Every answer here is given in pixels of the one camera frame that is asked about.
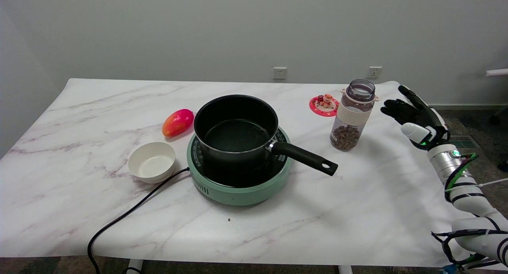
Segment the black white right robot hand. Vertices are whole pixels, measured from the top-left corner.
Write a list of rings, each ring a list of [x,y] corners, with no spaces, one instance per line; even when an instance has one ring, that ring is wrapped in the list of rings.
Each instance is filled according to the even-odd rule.
[[[425,151],[449,144],[450,131],[443,117],[405,85],[398,90],[405,100],[386,100],[381,112],[401,125],[401,132],[411,144]]]

